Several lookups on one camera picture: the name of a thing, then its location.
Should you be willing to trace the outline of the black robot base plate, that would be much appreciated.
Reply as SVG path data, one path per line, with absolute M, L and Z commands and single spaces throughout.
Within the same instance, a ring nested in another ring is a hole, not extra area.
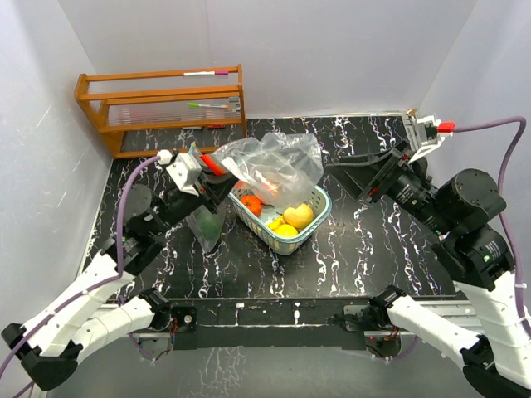
M 340 347 L 396 355 L 407 347 L 410 333 L 393 327 L 347 323 L 367 298 L 176 298 L 168 327 L 136 327 L 143 340 L 170 339 L 175 350 L 214 347 Z

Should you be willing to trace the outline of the aluminium frame rail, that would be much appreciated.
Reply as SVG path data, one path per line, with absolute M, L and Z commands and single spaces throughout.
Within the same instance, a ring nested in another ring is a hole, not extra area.
M 410 164 L 431 184 L 425 158 Z M 424 224 L 440 239 L 432 249 L 475 306 L 485 330 L 472 347 L 460 352 L 465 377 L 485 397 L 525 397 L 529 389 L 519 363 L 520 327 L 514 307 L 517 264 L 510 243 L 489 225 L 506 208 L 501 183 L 469 168 L 435 188 L 440 223 Z

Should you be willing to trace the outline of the green capped marker pen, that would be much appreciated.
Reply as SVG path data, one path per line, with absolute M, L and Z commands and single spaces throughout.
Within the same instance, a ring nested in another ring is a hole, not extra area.
M 228 104 L 206 104 L 206 103 L 193 103 L 188 102 L 187 107 L 189 108 L 210 108 L 210 109 L 230 109 Z

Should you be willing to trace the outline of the light blue plastic basket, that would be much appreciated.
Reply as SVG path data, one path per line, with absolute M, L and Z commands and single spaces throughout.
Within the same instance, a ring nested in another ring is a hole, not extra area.
M 305 201 L 312 209 L 314 219 L 297 235 L 282 236 L 276 234 L 269 227 L 269 224 L 282 215 L 284 208 L 263 205 L 261 214 L 256 216 L 241 201 L 241 198 L 245 196 L 252 196 L 252 191 L 243 182 L 238 182 L 228 198 L 231 200 L 236 214 L 244 224 L 279 255 L 291 255 L 294 253 L 324 223 L 332 209 L 329 194 L 319 186 L 315 186 L 309 198 Z

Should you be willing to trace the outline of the blue zipper clear bag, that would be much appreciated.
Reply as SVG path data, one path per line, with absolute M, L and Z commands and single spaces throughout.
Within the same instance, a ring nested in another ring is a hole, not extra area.
M 192 142 L 188 155 L 193 158 L 201 168 L 201 172 L 208 172 L 207 165 L 201 159 L 204 155 L 198 150 L 195 142 Z M 194 182 L 194 191 L 200 193 L 201 182 L 198 174 Z M 223 223 L 226 218 L 226 206 L 223 203 L 215 203 L 213 199 L 205 199 L 205 204 L 201 205 L 198 210 L 192 213 L 192 219 L 187 219 L 188 226 L 198 239 L 203 253 L 211 252 L 220 239 Z

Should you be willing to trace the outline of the orange pumpkin toy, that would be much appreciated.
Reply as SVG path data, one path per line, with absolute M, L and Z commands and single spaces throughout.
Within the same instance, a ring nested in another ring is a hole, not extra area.
M 254 216 L 259 217 L 261 215 L 263 204 L 258 197 L 246 195 L 240 198 L 240 202 Z

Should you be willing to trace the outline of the green bumpy fruit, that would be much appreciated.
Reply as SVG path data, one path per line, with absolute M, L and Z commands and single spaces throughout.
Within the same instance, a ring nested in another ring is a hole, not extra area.
M 210 212 L 207 208 L 201 208 L 195 216 L 198 239 L 205 251 L 210 251 L 219 240 L 225 214 L 222 211 Z

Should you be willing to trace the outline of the wooden shelf rack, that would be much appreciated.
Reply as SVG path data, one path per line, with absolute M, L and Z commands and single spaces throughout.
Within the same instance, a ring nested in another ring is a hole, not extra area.
M 183 77 L 183 72 L 228 70 L 229 75 Z M 246 138 L 243 67 L 207 67 L 106 75 L 81 74 L 74 88 L 80 109 L 115 159 L 154 155 L 125 151 L 127 133 L 142 130 L 241 126 Z M 189 108 L 188 102 L 228 104 L 230 109 Z

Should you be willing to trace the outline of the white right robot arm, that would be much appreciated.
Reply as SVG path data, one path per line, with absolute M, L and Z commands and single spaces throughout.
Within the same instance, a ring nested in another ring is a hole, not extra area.
M 341 158 L 326 169 L 353 199 L 375 203 L 389 197 L 437 236 L 436 258 L 468 298 L 483 330 L 476 333 L 450 322 L 394 285 L 337 321 L 413 333 L 450 358 L 482 396 L 529 396 L 528 314 L 517 309 L 513 254 L 490 226 L 506 207 L 494 179 L 468 168 L 436 187 L 426 160 L 414 159 L 405 143 L 385 153 Z

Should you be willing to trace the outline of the yellow lemon fruit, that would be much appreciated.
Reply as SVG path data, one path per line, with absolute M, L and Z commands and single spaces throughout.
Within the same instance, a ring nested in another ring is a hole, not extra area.
M 299 234 L 298 230 L 290 224 L 284 224 L 274 230 L 274 232 L 281 237 L 290 238 Z

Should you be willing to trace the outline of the yellow banana toy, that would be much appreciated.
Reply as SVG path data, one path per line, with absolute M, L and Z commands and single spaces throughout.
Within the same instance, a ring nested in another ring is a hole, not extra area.
M 267 227 L 270 228 L 272 231 L 274 231 L 276 228 L 278 228 L 279 226 L 282 226 L 284 224 L 285 224 L 284 217 L 283 216 L 279 216 L 278 218 L 276 218 L 272 222 L 268 223 Z

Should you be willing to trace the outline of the red zipper clear bag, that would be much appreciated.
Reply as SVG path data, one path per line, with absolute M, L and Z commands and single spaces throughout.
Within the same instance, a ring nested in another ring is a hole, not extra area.
M 266 133 L 242 138 L 211 154 L 267 204 L 298 206 L 324 174 L 321 147 L 311 133 Z

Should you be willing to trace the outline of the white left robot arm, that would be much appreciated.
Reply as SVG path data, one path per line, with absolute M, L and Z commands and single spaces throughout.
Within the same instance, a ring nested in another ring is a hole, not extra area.
M 31 382 L 50 391 L 72 376 L 93 352 L 142 329 L 161 331 L 173 324 L 172 306 L 149 288 L 102 315 L 96 311 L 134 281 L 165 246 L 168 230 L 205 207 L 222 203 L 236 177 L 200 173 L 161 199 L 129 177 L 119 202 L 116 233 L 75 281 L 45 310 L 1 332 L 9 359 L 17 358 Z

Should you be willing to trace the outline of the pink white marker pen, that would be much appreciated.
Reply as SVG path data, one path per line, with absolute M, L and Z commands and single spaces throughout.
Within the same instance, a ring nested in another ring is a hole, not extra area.
M 217 76 L 217 75 L 229 75 L 228 70 L 201 70 L 194 72 L 183 72 L 183 77 L 194 77 L 194 76 Z

